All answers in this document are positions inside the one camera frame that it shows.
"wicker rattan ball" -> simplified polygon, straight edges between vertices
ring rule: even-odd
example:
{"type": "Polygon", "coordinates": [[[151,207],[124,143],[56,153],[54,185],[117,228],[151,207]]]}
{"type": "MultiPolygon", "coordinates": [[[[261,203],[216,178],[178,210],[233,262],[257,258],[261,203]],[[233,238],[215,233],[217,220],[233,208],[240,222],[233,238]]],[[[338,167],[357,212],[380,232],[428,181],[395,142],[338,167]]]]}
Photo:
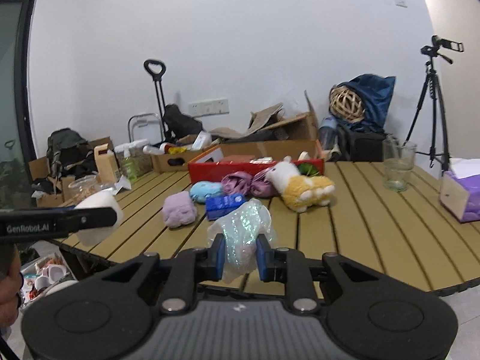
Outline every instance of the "wicker rattan ball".
{"type": "Polygon", "coordinates": [[[330,91],[330,111],[349,123],[359,122],[365,117],[362,99],[346,86],[333,87],[330,91]]]}

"human hand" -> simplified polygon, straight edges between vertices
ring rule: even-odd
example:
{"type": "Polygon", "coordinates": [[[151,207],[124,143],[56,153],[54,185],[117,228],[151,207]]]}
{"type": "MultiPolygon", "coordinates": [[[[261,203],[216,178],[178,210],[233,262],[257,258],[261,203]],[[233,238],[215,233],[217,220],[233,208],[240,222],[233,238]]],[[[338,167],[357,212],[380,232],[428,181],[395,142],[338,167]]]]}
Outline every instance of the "human hand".
{"type": "Polygon", "coordinates": [[[15,247],[15,255],[8,275],[0,281],[0,327],[13,325],[18,317],[19,297],[17,293],[23,282],[20,266],[20,256],[15,247]]]}

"red box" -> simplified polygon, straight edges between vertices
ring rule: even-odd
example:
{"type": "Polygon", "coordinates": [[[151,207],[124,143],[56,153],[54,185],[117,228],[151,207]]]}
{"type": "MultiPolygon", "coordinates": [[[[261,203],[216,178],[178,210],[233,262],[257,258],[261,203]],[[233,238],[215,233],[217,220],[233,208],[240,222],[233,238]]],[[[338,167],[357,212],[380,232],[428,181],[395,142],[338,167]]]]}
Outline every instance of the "red box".
{"type": "Polygon", "coordinates": [[[191,183],[198,181],[221,181],[226,175],[244,171],[255,176],[263,169],[272,167],[287,155],[296,159],[302,152],[308,152],[311,160],[293,161],[298,165],[303,162],[315,165],[323,174],[325,164],[321,159],[322,148],[318,140],[271,140],[267,142],[230,143],[212,147],[188,162],[191,183]],[[253,155],[255,158],[273,157],[273,163],[221,162],[229,155],[253,155]]]}

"iridescent plastic bag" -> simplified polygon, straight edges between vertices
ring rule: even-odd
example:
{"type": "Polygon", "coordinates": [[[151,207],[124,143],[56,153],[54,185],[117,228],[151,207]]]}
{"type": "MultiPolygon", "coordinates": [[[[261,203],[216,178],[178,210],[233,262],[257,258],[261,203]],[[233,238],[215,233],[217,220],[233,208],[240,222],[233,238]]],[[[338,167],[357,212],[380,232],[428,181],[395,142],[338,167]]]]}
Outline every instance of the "iridescent plastic bag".
{"type": "Polygon", "coordinates": [[[265,234],[272,247],[277,238],[270,212],[257,199],[251,199],[217,219],[207,230],[208,246],[212,245],[217,234],[225,236],[226,256],[222,280],[226,283],[256,269],[256,239],[259,234],[265,234]]]}

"door frame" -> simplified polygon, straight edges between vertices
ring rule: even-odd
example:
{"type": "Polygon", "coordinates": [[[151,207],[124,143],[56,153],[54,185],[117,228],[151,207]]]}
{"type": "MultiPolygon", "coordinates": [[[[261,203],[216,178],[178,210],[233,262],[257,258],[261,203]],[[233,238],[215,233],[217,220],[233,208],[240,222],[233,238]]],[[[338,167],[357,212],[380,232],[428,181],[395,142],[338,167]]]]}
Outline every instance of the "door frame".
{"type": "Polygon", "coordinates": [[[17,39],[15,42],[13,81],[17,127],[20,137],[19,143],[22,149],[23,160],[25,161],[26,173],[30,177],[28,162],[37,158],[30,125],[27,88],[28,42],[35,0],[0,0],[0,2],[22,4],[18,21],[17,39]]]}

